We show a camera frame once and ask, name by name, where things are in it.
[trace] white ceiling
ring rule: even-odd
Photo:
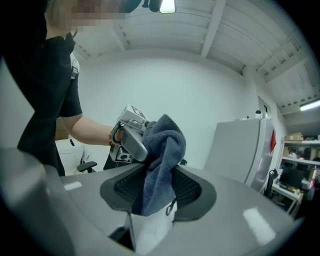
[[[75,54],[87,60],[116,51],[170,49],[223,64],[242,74],[254,65],[282,113],[320,98],[319,74],[290,19],[267,0],[175,0],[176,12],[140,7],[125,20],[78,32]]]

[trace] black handle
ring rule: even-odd
[[[97,163],[95,161],[86,162],[83,164],[78,165],[77,170],[83,173],[85,170],[88,170],[88,173],[92,173],[92,167],[95,167]]]

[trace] ceiling beam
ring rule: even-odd
[[[127,35],[126,40],[144,40],[146,38],[153,38],[153,39],[177,39],[177,40],[183,40],[188,42],[195,42],[202,44],[204,41],[203,39],[196,37],[196,36],[185,36],[183,34],[179,33],[165,33],[165,32],[152,32],[152,33],[135,33],[132,35]]]
[[[113,23],[110,32],[122,52],[125,52],[129,49],[128,41],[126,40],[125,35],[121,31],[121,28],[117,22]]]
[[[265,65],[271,61],[273,58],[275,58],[275,55],[279,53],[287,44],[291,43],[291,39],[293,38],[294,34],[297,32],[296,28],[290,33],[290,35],[286,38],[286,40],[280,45],[280,47],[262,64],[261,67],[259,67],[256,71],[260,72],[260,70],[264,67],[265,70],[267,70],[267,67]]]
[[[309,98],[309,99],[306,99],[304,101],[300,101],[298,103],[295,103],[295,104],[291,104],[290,106],[284,106],[284,107],[281,107],[279,108],[280,109],[280,112],[283,114],[283,115],[288,115],[288,114],[292,114],[292,113],[295,113],[295,112],[300,112],[300,106],[301,105],[304,105],[304,104],[307,104],[307,103],[310,103],[310,102],[314,102],[314,101],[317,101],[317,100],[320,100],[320,96],[317,95],[316,97],[313,97],[313,98]]]
[[[73,49],[74,53],[76,53],[76,58],[79,56],[83,58],[83,61],[86,61],[90,58],[90,55],[84,50],[80,45],[76,44]]]
[[[152,30],[156,32],[176,32],[176,31],[189,31],[189,35],[192,36],[194,33],[192,31],[195,31],[195,33],[198,34],[198,32],[207,33],[208,29],[203,26],[199,25],[191,25],[188,23],[178,23],[178,22],[171,22],[171,21],[157,21],[152,23],[140,23],[136,25],[128,25],[123,27],[122,32],[142,32],[144,33],[146,30],[149,30],[150,27],[152,27]]]
[[[287,59],[280,66],[276,67],[269,74],[265,76],[265,83],[269,84],[276,79],[280,79],[283,77],[288,71],[294,68],[297,65],[301,65],[306,63],[308,60],[307,52],[304,49],[300,49],[294,55],[292,55],[289,59]]]
[[[227,0],[215,0],[208,32],[205,35],[201,57],[206,58],[214,41]]]

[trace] white wall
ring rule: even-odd
[[[267,113],[269,116],[271,116],[271,108],[270,106],[265,103],[265,101],[258,97],[258,101],[259,101],[259,110],[261,111],[262,114]]]
[[[130,50],[89,60],[78,86],[83,113],[102,124],[113,126],[127,104],[151,121],[168,114],[186,138],[188,166],[199,169],[216,124],[243,117],[243,77],[185,52]]]
[[[270,170],[275,168],[280,154],[281,138],[288,134],[286,128],[286,121],[281,114],[270,90],[270,87],[266,85],[264,77],[262,77],[256,69],[247,65],[243,71],[245,79],[246,90],[250,90],[249,95],[245,95],[244,101],[249,102],[249,107],[246,109],[248,113],[246,115],[252,116],[259,107],[259,97],[269,105],[271,112],[271,120],[275,130],[276,146],[273,150],[273,157],[270,164]]]
[[[301,132],[305,136],[320,134],[320,107],[284,116],[290,133]]]

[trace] gray towel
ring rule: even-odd
[[[142,137],[151,164],[144,180],[142,216],[149,216],[168,205],[176,197],[171,186],[172,169],[183,159],[186,139],[175,122],[164,114],[151,122]]]

